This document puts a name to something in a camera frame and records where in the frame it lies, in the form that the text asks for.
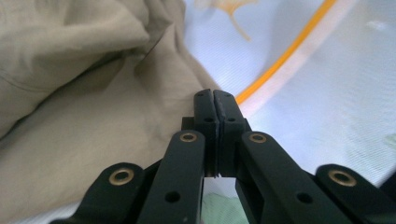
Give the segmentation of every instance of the yellow line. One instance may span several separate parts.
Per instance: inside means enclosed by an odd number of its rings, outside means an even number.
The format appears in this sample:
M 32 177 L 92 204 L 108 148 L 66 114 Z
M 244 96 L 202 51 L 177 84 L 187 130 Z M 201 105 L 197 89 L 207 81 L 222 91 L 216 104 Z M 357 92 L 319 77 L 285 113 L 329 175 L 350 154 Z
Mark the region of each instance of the yellow line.
M 306 24 L 305 28 L 300 32 L 293 43 L 286 49 L 285 52 L 277 59 L 277 61 L 262 75 L 254 81 L 250 86 L 244 89 L 237 97 L 236 102 L 240 105 L 246 101 L 262 84 L 264 84 L 283 63 L 293 54 L 295 50 L 303 43 L 303 41 L 309 36 L 312 30 L 317 26 L 321 19 L 326 15 L 329 9 L 334 5 L 336 0 L 325 0 L 322 5 L 318 8 L 311 20 Z

